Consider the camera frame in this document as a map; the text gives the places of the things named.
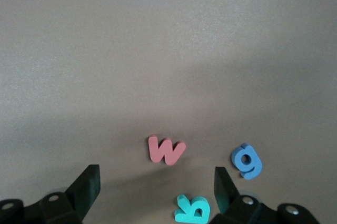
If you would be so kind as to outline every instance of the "foam letter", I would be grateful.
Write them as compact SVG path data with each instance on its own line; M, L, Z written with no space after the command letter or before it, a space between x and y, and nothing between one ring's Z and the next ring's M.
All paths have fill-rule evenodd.
M185 195L180 194L177 201L180 208L174 211L176 222L195 224L206 224L208 222L211 208L207 199L197 196L189 201Z
M165 138L159 147L158 138L153 135L148 138L148 148L151 161L160 162L165 157L167 165L174 165L185 151L186 144L179 141L173 149L172 141L169 138Z
M245 179L255 178L262 170L262 162L252 146L245 143L232 152L232 162Z

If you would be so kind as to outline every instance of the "pink letter w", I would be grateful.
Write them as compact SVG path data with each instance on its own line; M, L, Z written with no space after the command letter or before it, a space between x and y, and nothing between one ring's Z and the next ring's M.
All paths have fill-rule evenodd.
M150 150L151 161L160 162L165 157L167 165L174 165L185 151L186 144L179 141L173 149L172 141L169 138L165 138L159 147L158 138L152 135L148 138L148 148Z

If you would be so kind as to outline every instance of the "gray surface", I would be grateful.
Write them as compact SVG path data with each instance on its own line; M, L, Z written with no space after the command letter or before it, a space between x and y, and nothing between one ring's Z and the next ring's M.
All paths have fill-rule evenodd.
M175 223L215 166L270 207L337 220L337 0L0 0L0 198L100 164L90 223ZM173 167L150 134L183 140ZM250 181L229 157L249 142Z

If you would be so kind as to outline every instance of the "pink letter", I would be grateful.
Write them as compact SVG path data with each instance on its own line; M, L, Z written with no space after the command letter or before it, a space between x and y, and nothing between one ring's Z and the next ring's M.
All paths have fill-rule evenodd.
M148 138L148 148L150 150L151 161L160 162L165 157L167 165L174 165L185 151L186 144L179 141L173 149L172 141L169 138L165 138L159 147L158 138L152 135Z

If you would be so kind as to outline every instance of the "black metal part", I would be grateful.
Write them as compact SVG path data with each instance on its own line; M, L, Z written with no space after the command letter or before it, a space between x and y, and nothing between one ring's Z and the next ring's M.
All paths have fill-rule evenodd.
M19 199L0 201L0 224L81 224L100 189L100 167L89 165L65 192L27 207Z
M251 196L240 196L224 167L215 167L214 195L220 214L209 224L319 224L300 205L284 203L275 211Z

